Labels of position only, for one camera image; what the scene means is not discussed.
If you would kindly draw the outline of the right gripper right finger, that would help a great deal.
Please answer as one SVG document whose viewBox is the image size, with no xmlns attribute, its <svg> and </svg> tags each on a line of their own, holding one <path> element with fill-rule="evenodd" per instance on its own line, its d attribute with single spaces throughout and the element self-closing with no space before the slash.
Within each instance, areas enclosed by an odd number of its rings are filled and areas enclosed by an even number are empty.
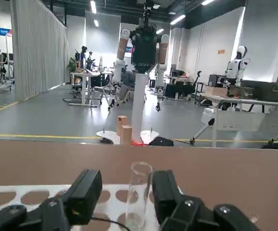
<svg viewBox="0 0 278 231">
<path fill-rule="evenodd" d="M 172 170 L 152 176 L 154 208 L 162 231 L 258 231 L 236 206 L 218 204 L 211 210 L 199 197 L 182 194 Z"/>
</svg>

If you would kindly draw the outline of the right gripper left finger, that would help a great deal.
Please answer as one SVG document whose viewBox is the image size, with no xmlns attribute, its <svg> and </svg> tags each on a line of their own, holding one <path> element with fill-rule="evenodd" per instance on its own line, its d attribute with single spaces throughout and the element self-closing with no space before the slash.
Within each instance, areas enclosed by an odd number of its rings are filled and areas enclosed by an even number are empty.
<svg viewBox="0 0 278 231">
<path fill-rule="evenodd" d="M 102 188 L 99 170 L 83 170 L 65 193 L 44 200 L 32 211 L 24 205 L 1 209 L 0 231 L 69 231 L 87 225 Z"/>
</svg>

